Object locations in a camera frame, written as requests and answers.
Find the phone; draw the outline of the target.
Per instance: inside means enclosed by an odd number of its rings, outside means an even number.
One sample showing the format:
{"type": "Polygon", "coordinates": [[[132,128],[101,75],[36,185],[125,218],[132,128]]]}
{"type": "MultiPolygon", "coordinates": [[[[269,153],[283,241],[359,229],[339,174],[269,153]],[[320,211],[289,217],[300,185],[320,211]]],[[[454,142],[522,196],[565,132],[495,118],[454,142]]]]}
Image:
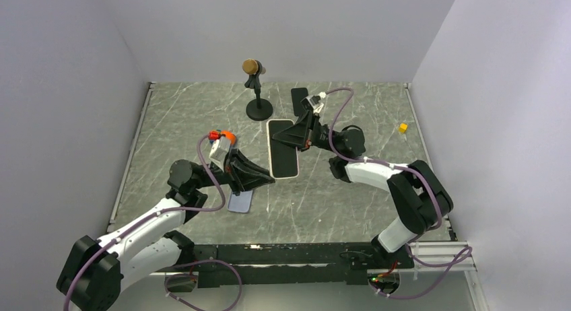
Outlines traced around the phone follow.
{"type": "Polygon", "coordinates": [[[270,119],[267,121],[267,143],[269,149],[269,172],[276,180],[291,179],[299,176],[297,149],[273,139],[279,132],[294,125],[290,119],[270,119]]]}
{"type": "Polygon", "coordinates": [[[308,96],[308,89],[307,88],[292,88],[290,90],[291,98],[292,98],[292,106],[294,111],[295,117],[301,117],[305,112],[306,109],[302,104],[303,99],[308,96]]]}

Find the lavender phone case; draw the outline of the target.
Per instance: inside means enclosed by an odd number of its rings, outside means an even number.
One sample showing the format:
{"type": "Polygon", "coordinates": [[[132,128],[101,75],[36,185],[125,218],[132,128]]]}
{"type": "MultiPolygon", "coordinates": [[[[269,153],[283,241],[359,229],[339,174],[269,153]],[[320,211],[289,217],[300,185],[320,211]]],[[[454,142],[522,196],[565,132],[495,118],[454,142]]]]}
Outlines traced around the lavender phone case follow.
{"type": "Polygon", "coordinates": [[[249,213],[254,191],[242,191],[232,193],[228,200],[227,210],[232,213],[249,213]]]}

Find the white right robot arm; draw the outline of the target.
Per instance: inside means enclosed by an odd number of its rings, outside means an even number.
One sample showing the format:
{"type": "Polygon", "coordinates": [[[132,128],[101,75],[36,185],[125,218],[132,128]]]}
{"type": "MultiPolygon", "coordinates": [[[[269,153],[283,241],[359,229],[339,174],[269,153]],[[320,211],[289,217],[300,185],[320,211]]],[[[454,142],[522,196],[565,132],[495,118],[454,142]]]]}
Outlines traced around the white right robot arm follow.
{"type": "Polygon", "coordinates": [[[267,133],[271,175],[275,179],[296,177],[298,154],[317,147],[335,154],[329,160],[334,178],[390,193],[397,217],[372,240],[372,261],[379,267],[389,267],[404,245],[437,226],[454,207],[427,162],[391,164],[367,158],[364,132],[356,125],[332,131],[321,124],[319,115],[307,111],[297,121],[269,120],[267,133]]]}

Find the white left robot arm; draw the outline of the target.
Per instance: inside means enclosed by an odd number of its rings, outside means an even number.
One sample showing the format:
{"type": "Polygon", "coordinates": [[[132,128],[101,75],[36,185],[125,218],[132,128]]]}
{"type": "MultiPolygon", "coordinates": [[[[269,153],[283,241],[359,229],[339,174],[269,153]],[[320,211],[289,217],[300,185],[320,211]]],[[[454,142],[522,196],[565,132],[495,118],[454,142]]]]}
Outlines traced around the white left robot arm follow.
{"type": "Polygon", "coordinates": [[[73,244],[56,283],[65,296],[64,310],[108,310],[122,291],[151,273],[171,266],[188,269],[195,261],[194,243],[177,228],[208,210],[201,188],[214,186],[222,195],[223,185],[245,193],[275,182],[269,170],[239,149],[214,149],[210,159],[175,161],[170,190],[154,207],[118,230],[73,244]]]}

